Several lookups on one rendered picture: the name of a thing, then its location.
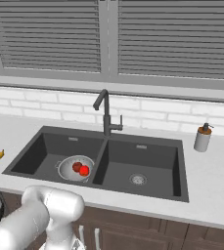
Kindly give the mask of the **dark grey sink faucet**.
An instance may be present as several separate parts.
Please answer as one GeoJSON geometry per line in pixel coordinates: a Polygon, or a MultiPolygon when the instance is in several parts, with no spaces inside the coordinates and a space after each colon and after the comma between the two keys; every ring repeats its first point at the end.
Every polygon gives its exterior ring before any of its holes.
{"type": "Polygon", "coordinates": [[[104,124],[104,135],[108,137],[112,130],[121,131],[123,129],[123,124],[112,124],[111,116],[110,116],[110,102],[109,102],[109,92],[106,89],[103,89],[99,94],[96,101],[93,103],[93,107],[95,110],[100,108],[101,103],[104,103],[104,116],[103,116],[103,124],[104,124]]]}

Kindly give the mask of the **dark grey double sink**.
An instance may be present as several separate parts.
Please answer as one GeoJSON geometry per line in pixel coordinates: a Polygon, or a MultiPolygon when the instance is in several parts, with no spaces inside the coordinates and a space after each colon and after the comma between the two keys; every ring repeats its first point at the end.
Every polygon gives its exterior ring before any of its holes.
{"type": "Polygon", "coordinates": [[[180,140],[42,127],[10,165],[5,175],[99,188],[149,197],[189,200],[183,143],[180,140]],[[70,156],[94,161],[86,183],[61,178],[55,167],[70,156]]]}

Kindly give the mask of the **silver metal colander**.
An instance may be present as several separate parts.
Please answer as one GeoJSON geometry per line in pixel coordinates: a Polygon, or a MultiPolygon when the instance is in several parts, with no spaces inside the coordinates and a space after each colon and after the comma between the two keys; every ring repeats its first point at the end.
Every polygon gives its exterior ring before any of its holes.
{"type": "Polygon", "coordinates": [[[55,165],[57,168],[58,174],[61,178],[67,181],[73,182],[84,182],[86,183],[91,175],[91,172],[94,167],[94,161],[85,155],[74,155],[70,156],[62,161],[58,161],[55,165]],[[80,176],[79,171],[74,172],[72,169],[72,165],[75,162],[81,162],[82,166],[87,165],[89,167],[89,175],[88,176],[80,176]]]}

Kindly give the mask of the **grey window with blinds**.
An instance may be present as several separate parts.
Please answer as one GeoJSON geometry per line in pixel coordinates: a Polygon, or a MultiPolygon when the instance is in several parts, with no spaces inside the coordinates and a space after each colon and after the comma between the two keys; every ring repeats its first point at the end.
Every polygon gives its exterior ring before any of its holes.
{"type": "Polygon", "coordinates": [[[224,103],[224,0],[0,0],[0,85],[224,103]]]}

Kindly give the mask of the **grey soap dispenser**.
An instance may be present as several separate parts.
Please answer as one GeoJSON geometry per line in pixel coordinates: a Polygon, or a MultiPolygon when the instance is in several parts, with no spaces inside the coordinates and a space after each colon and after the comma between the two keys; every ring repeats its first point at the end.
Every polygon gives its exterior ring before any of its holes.
{"type": "Polygon", "coordinates": [[[194,143],[194,150],[198,152],[206,152],[210,141],[213,126],[205,122],[198,128],[194,143]]]}

